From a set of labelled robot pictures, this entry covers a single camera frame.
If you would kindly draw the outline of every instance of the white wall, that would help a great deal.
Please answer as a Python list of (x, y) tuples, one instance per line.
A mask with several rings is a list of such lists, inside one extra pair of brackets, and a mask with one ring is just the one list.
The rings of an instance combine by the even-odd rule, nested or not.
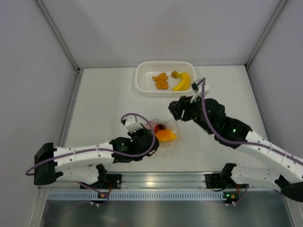
[(77, 63), (244, 64), (280, 0), (44, 0)]
[(303, 157), (303, 1), (292, 0), (249, 72), (274, 143)]
[(0, 226), (25, 226), (34, 154), (58, 141), (75, 72), (34, 1), (0, 7)]

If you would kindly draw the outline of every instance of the basket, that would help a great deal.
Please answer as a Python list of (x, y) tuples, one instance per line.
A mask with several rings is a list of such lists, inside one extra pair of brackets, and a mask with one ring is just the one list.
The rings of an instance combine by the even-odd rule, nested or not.
[[(181, 81), (181, 79), (175, 79), (171, 76), (173, 71), (179, 73), (186, 72), (191, 78), (191, 82), (196, 80), (196, 74), (194, 67), (184, 61), (146, 61), (141, 63), (136, 71), (135, 83), (137, 89), (144, 96), (149, 97), (178, 97), (186, 96), (192, 88), (189, 86), (187, 91), (172, 91), (172, 89)], [(165, 72), (169, 77), (167, 79), (169, 88), (167, 90), (159, 90), (155, 85), (155, 81), (152, 77), (158, 76), (160, 73)]]

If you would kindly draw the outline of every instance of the yellow banana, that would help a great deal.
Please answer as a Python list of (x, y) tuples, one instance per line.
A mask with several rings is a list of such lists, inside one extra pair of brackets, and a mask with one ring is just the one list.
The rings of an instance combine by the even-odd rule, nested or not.
[(190, 77), (186, 72), (178, 73), (176, 71), (172, 72), (171, 76), (173, 78), (181, 78), (182, 81), (178, 83), (177, 86), (173, 88), (173, 91), (186, 91), (190, 84)]
[(186, 80), (186, 84), (181, 89), (181, 91), (186, 91), (188, 89), (189, 85), (190, 85), (190, 76), (186, 72), (183, 72), (183, 74), (186, 74), (187, 80)]
[(178, 83), (178, 85), (173, 88), (173, 91), (180, 91), (184, 87), (184, 85), (187, 83), (187, 76), (186, 76), (186, 74), (184, 74), (184, 73), (182, 73), (182, 74), (178, 73), (178, 77), (181, 78), (182, 81), (180, 83)]

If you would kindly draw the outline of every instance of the orange toy fruit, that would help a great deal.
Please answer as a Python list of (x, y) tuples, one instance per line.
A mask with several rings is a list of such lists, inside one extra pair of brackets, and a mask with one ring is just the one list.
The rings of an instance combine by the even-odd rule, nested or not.
[(175, 140), (177, 138), (177, 135), (174, 131), (170, 129), (164, 129), (156, 132), (156, 137), (159, 140), (159, 142), (168, 142)]
[(168, 78), (169, 78), (169, 77), (166, 76), (166, 73), (163, 72), (163, 73), (161, 73), (161, 74), (160, 74), (159, 76), (157, 76), (157, 77), (152, 77), (152, 80), (153, 80), (153, 81), (156, 81), (155, 85), (156, 85), (157, 89), (166, 90), (166, 89), (169, 88), (168, 83), (167, 83), (167, 81), (166, 81)]

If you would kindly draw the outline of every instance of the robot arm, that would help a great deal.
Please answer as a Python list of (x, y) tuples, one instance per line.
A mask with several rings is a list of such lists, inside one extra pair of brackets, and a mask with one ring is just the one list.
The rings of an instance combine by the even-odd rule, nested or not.
[(145, 155), (151, 156), (157, 150), (159, 141), (153, 137), (151, 130), (138, 123), (136, 116), (126, 117), (123, 124), (130, 138), (119, 137), (102, 144), (79, 148), (44, 144), (35, 155), (35, 165), (39, 166), (34, 168), (34, 184), (79, 181), (91, 185), (104, 181), (106, 170), (103, 164), (140, 161)]
[(221, 180), (228, 184), (251, 184), (280, 191), (286, 197), (303, 202), (303, 159), (259, 136), (247, 124), (226, 116), (225, 107), (214, 99), (205, 99), (209, 91), (205, 79), (192, 84), (193, 96), (171, 102), (169, 110), (175, 120), (193, 120), (219, 143), (247, 153), (265, 163), (269, 169), (250, 168), (227, 163)]

